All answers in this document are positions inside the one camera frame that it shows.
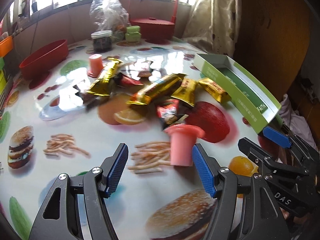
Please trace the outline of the red triangular snack packet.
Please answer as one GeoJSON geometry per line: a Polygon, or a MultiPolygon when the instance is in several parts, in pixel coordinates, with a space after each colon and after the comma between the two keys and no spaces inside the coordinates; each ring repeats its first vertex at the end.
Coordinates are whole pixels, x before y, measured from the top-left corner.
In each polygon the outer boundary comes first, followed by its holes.
{"type": "Polygon", "coordinates": [[[166,128],[184,123],[188,114],[180,114],[180,102],[177,99],[163,100],[156,105],[157,116],[160,120],[163,130],[166,128]]]}

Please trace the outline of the white red nougat candy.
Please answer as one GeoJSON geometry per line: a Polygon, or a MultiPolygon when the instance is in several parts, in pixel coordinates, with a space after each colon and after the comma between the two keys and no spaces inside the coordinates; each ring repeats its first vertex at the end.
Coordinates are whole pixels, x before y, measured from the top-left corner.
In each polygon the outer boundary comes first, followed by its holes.
{"type": "Polygon", "coordinates": [[[74,85],[73,88],[77,90],[76,96],[80,97],[80,99],[83,101],[83,105],[85,106],[87,112],[100,104],[100,99],[97,96],[86,92],[81,92],[77,85],[74,85]]]}

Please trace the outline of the green white cardboard box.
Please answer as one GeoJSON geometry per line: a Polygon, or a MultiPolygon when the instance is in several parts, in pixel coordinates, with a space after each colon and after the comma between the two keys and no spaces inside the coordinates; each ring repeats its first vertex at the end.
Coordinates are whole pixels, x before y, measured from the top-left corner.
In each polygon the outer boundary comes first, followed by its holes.
{"type": "Polygon", "coordinates": [[[196,54],[194,65],[230,95],[233,105],[256,133],[268,126],[281,109],[273,94],[227,55],[196,54]]]}

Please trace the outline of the gold snack packet by box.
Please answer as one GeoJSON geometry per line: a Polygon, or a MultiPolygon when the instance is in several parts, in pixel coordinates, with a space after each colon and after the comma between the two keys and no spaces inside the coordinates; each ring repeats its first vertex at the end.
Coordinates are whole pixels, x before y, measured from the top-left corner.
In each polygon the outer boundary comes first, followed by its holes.
{"type": "Polygon", "coordinates": [[[220,104],[231,101],[230,95],[210,78],[204,77],[199,79],[198,84],[220,104]]]}

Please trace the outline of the small gold snack packet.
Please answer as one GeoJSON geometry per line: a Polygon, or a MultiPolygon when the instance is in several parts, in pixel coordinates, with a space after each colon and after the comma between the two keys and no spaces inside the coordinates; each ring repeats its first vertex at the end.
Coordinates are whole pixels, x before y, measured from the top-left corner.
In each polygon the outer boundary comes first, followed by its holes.
{"type": "Polygon", "coordinates": [[[185,77],[180,87],[172,93],[171,98],[180,100],[189,107],[194,107],[197,84],[196,80],[185,77]]]}

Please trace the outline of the long gold red snack bar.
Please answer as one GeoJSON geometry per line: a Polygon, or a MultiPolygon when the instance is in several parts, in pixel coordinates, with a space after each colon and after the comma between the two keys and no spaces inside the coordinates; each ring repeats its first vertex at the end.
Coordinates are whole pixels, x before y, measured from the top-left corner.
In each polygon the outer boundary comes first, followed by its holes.
{"type": "Polygon", "coordinates": [[[142,88],[127,101],[129,105],[145,106],[163,96],[171,95],[177,90],[186,74],[170,74],[142,88]]]}

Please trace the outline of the floral beige curtain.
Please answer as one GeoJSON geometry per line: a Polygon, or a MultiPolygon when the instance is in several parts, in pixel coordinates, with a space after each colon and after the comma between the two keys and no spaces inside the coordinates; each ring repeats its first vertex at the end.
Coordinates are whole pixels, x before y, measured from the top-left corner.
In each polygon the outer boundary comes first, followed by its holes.
{"type": "Polygon", "coordinates": [[[182,39],[207,53],[233,56],[241,6],[242,0],[195,0],[182,39]]]}

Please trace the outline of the white red candy packet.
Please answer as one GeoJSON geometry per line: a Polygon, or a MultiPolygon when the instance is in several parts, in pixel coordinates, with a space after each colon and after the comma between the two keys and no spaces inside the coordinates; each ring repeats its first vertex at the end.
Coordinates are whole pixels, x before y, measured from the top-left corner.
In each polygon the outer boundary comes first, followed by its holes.
{"type": "Polygon", "coordinates": [[[153,69],[151,68],[152,64],[153,64],[153,61],[136,62],[134,67],[135,67],[135,71],[138,72],[137,76],[140,78],[150,77],[153,72],[153,69]]]}

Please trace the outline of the green yellow boxes stack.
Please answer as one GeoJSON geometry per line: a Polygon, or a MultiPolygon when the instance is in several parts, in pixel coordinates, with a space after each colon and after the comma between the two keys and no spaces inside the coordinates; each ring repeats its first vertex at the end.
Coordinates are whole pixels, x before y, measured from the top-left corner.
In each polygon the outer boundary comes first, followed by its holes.
{"type": "Polygon", "coordinates": [[[13,79],[10,73],[5,69],[5,62],[1,57],[1,116],[4,113],[5,104],[13,86],[13,79]]]}

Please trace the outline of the dark red black snack packet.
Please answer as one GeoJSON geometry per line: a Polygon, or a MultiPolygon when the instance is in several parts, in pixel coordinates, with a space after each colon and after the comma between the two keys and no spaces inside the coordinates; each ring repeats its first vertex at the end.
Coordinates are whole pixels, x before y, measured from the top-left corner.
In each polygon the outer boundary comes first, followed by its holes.
{"type": "Polygon", "coordinates": [[[135,87],[143,86],[144,84],[138,80],[134,80],[122,73],[118,73],[116,77],[116,84],[120,87],[135,87]]]}

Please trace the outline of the pink upside-down jelly cup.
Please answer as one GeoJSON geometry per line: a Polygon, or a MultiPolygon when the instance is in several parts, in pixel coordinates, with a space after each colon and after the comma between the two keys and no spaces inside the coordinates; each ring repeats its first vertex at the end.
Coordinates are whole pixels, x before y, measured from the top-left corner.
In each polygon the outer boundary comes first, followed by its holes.
{"type": "Polygon", "coordinates": [[[89,57],[89,66],[90,69],[87,72],[87,75],[90,77],[98,77],[100,72],[103,70],[103,60],[102,55],[93,54],[89,57]]]}

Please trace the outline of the small green jar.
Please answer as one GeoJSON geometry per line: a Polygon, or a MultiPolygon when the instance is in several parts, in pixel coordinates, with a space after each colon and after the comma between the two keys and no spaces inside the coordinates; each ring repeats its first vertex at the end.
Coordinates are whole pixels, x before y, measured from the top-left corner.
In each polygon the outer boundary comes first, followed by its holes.
{"type": "Polygon", "coordinates": [[[125,40],[126,42],[139,42],[141,39],[140,26],[133,25],[126,28],[125,40]]]}

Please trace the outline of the orange storage box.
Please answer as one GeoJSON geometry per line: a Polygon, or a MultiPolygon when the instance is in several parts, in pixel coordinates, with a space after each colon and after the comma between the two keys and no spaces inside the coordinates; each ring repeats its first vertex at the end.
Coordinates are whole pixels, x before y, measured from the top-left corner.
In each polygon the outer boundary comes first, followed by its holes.
{"type": "Polygon", "coordinates": [[[12,36],[8,36],[0,42],[0,57],[5,57],[7,53],[13,50],[12,36]]]}

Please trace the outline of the clear jar dark contents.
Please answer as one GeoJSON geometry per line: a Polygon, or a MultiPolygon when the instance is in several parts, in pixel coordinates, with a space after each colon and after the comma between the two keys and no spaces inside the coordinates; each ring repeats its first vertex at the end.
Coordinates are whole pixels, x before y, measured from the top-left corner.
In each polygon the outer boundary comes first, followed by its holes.
{"type": "Polygon", "coordinates": [[[106,52],[112,49],[112,31],[100,30],[91,33],[91,39],[93,41],[93,49],[96,52],[106,52]]]}

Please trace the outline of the clear plastic bag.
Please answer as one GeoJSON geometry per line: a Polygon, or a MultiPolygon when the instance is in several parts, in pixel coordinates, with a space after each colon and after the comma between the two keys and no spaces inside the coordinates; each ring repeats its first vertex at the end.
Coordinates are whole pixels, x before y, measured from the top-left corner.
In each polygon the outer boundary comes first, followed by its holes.
{"type": "Polygon", "coordinates": [[[129,14],[120,0],[93,0],[89,15],[97,31],[115,31],[119,26],[128,27],[129,14]]]}

